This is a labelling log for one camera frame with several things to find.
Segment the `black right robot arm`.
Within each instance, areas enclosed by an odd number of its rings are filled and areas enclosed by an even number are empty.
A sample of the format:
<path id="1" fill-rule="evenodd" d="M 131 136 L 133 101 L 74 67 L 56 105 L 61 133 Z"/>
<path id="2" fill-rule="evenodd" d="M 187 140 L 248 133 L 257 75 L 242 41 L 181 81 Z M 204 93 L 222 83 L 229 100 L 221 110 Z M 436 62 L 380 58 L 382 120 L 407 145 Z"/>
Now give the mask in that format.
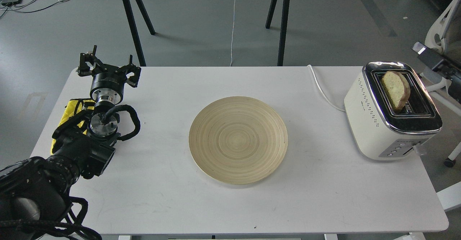
<path id="1" fill-rule="evenodd" d="M 412 50 L 418 54 L 417 58 L 433 72 L 451 81 L 448 94 L 458 103 L 461 102 L 461 72 L 460 66 L 446 56 L 426 47 L 417 41 Z"/>

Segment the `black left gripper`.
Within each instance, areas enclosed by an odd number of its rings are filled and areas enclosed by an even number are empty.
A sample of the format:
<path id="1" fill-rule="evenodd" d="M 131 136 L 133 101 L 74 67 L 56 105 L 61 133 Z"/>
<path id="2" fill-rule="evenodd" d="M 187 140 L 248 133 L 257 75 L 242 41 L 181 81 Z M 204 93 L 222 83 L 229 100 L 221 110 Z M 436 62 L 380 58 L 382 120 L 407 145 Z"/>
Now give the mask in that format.
<path id="1" fill-rule="evenodd" d="M 140 79 L 141 68 L 133 64 L 133 55 L 129 56 L 128 64 L 115 68 L 104 67 L 104 64 L 96 56 L 97 45 L 87 53 L 81 53 L 78 76 L 92 76 L 90 97 L 95 102 L 121 102 L 125 90 L 125 83 L 132 88 L 137 88 Z"/>

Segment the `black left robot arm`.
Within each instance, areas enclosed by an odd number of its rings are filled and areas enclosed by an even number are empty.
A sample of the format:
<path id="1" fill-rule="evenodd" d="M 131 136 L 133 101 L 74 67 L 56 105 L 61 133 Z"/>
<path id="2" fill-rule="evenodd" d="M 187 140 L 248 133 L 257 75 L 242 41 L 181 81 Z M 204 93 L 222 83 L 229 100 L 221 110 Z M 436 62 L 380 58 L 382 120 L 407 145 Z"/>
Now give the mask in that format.
<path id="1" fill-rule="evenodd" d="M 141 68 L 130 58 L 127 65 L 104 64 L 96 50 L 81 53 L 79 76 L 91 76 L 93 109 L 74 111 L 53 132 L 47 159 L 34 156 L 1 170 L 1 239 L 36 240 L 43 235 L 76 240 L 100 240 L 83 226 L 87 200 L 71 197 L 79 178 L 100 176 L 114 156 L 117 141 L 140 132 L 135 109 L 122 105 L 124 87 L 137 87 Z"/>

